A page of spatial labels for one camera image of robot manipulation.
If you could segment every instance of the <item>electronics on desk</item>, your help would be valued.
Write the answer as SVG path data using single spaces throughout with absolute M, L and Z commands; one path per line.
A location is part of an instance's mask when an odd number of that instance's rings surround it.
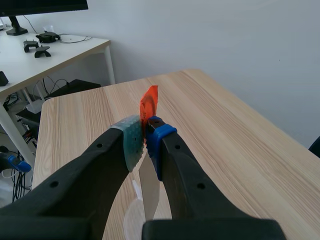
M 51 57 L 51 54 L 49 52 L 47 52 L 47 50 L 49 49 L 49 46 L 40 46 L 38 48 L 35 49 L 35 53 L 34 53 L 34 57 L 40 58 L 41 55 L 45 55 L 46 57 Z
M 51 31 L 45 31 L 45 33 L 36 35 L 36 37 L 39 39 L 40 43 L 44 44 L 50 44 L 57 40 L 61 40 L 61 37 L 58 34 Z
M 23 49 L 25 53 L 29 53 L 30 52 L 30 48 L 35 48 L 35 53 L 34 53 L 34 57 L 40 58 L 41 55 L 45 55 L 46 57 L 51 57 L 51 54 L 49 52 L 47 52 L 47 50 L 50 48 L 49 46 L 39 46 L 37 41 L 24 41 L 23 42 Z
M 0 87 L 4 87 L 8 84 L 8 79 L 3 71 L 0 71 Z
M 25 40 L 23 42 L 23 49 L 24 49 L 24 52 L 25 53 L 29 53 L 30 52 L 30 48 L 39 48 L 39 43 L 37 41 L 28 41 L 28 40 Z
M 7 0 L 0 4 L 0 17 L 9 17 L 13 29 L 6 31 L 7 35 L 19 36 L 26 34 L 27 29 L 20 27 L 16 16 L 30 14 L 44 14 L 54 12 L 78 11 L 87 10 L 87 0 L 37 0 L 37 1 L 22 1 L 22 0 Z

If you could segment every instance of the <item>orange plastic object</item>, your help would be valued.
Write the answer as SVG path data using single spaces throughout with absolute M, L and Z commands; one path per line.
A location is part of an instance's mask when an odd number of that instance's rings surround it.
M 140 100 L 140 120 L 142 125 L 143 136 L 145 136 L 145 130 L 148 119 L 157 114 L 157 105 L 158 86 L 153 85 L 149 87 L 148 91 L 146 91 L 146 93 Z

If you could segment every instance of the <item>black device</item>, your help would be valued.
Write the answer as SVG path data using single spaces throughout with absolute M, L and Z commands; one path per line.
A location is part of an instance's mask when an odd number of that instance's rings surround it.
M 45 33 L 36 35 L 36 37 L 39 39 L 40 43 L 44 44 L 54 43 L 55 41 L 61 39 L 61 37 L 58 34 L 51 31 L 46 31 Z
M 29 53 L 30 52 L 30 48 L 38 48 L 39 44 L 37 41 L 24 41 L 23 42 L 23 49 L 25 53 Z
M 6 31 L 11 36 L 26 34 L 16 16 L 45 14 L 88 9 L 87 0 L 5 0 L 0 4 L 0 17 L 9 17 L 13 29 Z
M 4 87 L 8 84 L 8 78 L 3 71 L 0 71 L 0 87 Z
M 51 57 L 51 54 L 49 52 L 47 52 L 47 50 L 49 49 L 49 46 L 40 46 L 38 48 L 35 49 L 35 53 L 34 53 L 34 57 L 40 58 L 42 54 L 44 54 L 46 57 Z
M 149 119 L 145 130 L 156 134 L 165 125 L 160 118 Z M 161 179 L 172 219 L 147 221 L 143 240 L 286 239 L 275 220 L 249 216 L 234 206 L 176 131 L 157 139 L 147 139 L 147 145 L 159 143 Z M 0 239 L 102 239 L 110 209 L 128 174 L 124 133 L 110 128 L 81 156 L 0 209 Z

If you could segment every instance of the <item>white wall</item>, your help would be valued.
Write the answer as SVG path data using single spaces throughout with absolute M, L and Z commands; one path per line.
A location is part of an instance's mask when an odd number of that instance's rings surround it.
M 53 25 L 57 33 L 111 39 L 118 82 L 199 68 L 304 146 L 320 135 L 319 0 L 88 4 L 87 11 L 28 18 L 39 32 Z M 32 32 L 23 17 L 18 20 Z M 102 56 L 93 56 L 55 77 L 88 75 L 102 81 L 102 61 Z

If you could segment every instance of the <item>blue clamp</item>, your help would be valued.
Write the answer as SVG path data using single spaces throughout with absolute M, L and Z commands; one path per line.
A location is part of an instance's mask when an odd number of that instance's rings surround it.
M 163 120 L 160 117 L 152 116 L 149 118 L 149 120 L 158 120 L 159 122 L 163 122 Z M 177 133 L 177 129 L 175 127 L 172 127 L 169 124 L 161 125 L 154 129 L 154 132 L 151 132 L 148 130 L 148 125 L 145 129 L 145 139 L 146 139 L 146 148 L 148 150 L 149 157 L 152 160 L 154 169 L 156 171 L 156 175 L 158 177 L 159 181 L 162 181 L 162 169 L 161 169 L 161 153 L 160 153 L 160 145 L 161 140 L 171 134 L 171 133 Z
M 31 171 L 31 166 L 25 161 L 18 160 L 15 156 L 11 155 L 7 158 L 8 163 L 14 167 L 15 170 L 28 173 Z

